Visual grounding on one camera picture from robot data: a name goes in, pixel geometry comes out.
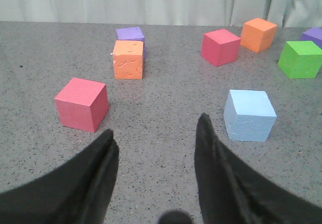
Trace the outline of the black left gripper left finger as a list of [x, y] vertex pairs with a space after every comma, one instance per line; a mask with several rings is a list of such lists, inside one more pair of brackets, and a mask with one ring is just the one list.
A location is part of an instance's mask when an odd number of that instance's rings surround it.
[[2, 193], [1, 223], [103, 223], [118, 164], [108, 129], [64, 165]]

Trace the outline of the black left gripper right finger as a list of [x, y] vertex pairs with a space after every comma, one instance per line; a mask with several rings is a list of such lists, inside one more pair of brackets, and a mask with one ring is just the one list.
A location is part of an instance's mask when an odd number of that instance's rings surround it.
[[257, 173], [214, 133], [209, 116], [197, 123], [195, 173], [204, 223], [321, 223], [321, 208]]

